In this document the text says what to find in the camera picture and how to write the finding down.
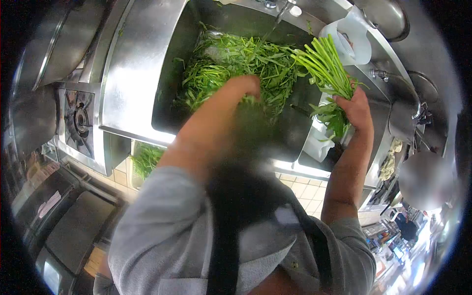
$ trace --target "hand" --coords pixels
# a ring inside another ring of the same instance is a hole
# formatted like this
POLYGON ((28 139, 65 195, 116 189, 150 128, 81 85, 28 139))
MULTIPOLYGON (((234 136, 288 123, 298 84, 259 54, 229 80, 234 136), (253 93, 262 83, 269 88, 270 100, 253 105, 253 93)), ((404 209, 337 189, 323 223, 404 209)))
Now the hand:
POLYGON ((373 133, 371 109, 364 90, 357 86, 350 101, 341 96, 333 96, 333 100, 346 112, 349 122, 357 131, 373 133))
POLYGON ((229 86, 243 95, 254 96, 257 100, 261 97, 261 81, 256 75, 233 77, 226 82, 225 86, 229 86))

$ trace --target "faucet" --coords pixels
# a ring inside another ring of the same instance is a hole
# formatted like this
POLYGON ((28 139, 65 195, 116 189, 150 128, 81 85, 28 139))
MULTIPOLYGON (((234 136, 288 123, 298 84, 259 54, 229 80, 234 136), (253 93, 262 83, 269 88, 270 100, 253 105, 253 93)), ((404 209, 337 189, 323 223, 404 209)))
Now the faucet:
POLYGON ((415 120, 420 116, 420 114, 421 114, 421 101, 420 101, 420 97, 418 96, 418 93, 416 93, 416 90, 414 89, 413 85, 408 83, 408 81, 406 81, 402 76, 397 75, 397 74, 393 74, 393 73, 389 73, 387 71, 371 69, 370 73, 371 73, 372 78, 379 77, 384 82, 388 82, 389 77, 395 77, 395 78, 398 78, 399 80, 403 81, 406 84, 406 86, 407 86, 408 90, 410 91, 410 93, 413 95, 413 97, 416 100, 416 113, 412 115, 412 119, 415 120))
MULTIPOLYGON (((277 0, 256 0, 256 1, 264 2, 265 7, 270 8, 270 9, 277 7, 277 0)), ((281 11, 286 10, 289 4, 292 4, 290 6, 291 8, 293 5, 296 4, 296 0, 287 0, 281 11)))

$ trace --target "gray shirt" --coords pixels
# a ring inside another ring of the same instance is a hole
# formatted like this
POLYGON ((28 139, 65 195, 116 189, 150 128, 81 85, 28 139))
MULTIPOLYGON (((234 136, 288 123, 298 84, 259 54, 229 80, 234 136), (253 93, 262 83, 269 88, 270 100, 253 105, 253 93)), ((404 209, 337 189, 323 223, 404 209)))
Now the gray shirt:
MULTIPOLYGON (((319 290, 311 243, 293 226, 295 215, 282 207, 274 214, 239 234, 236 293, 247 294, 278 265, 305 293, 319 290)), ((333 293, 368 294, 375 260, 359 220, 344 218, 329 226, 315 222, 328 240, 333 293)), ((108 262, 116 287, 121 295, 204 295, 212 240, 212 210, 204 188, 182 169, 155 169, 112 239, 108 262)))

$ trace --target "left hand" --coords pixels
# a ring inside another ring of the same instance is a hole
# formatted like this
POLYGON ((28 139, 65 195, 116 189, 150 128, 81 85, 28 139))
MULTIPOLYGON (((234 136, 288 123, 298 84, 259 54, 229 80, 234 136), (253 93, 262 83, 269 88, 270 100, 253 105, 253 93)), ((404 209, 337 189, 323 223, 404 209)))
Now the left hand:
POLYGON ((229 79, 221 88, 224 91, 226 88, 230 91, 243 93, 254 96, 257 100, 261 97, 261 80, 256 75, 243 75, 229 79))

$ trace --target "gas burner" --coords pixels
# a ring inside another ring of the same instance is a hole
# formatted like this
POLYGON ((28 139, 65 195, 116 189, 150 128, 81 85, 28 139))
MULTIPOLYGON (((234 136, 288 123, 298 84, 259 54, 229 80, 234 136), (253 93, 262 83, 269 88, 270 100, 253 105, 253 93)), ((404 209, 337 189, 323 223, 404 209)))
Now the gas burner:
POLYGON ((66 90, 64 116, 66 144, 92 159, 93 96, 93 93, 66 90))
POLYGON ((88 128, 92 126, 89 125, 87 110, 84 109, 83 103, 80 103, 74 112, 74 125, 81 137, 88 136, 88 128))

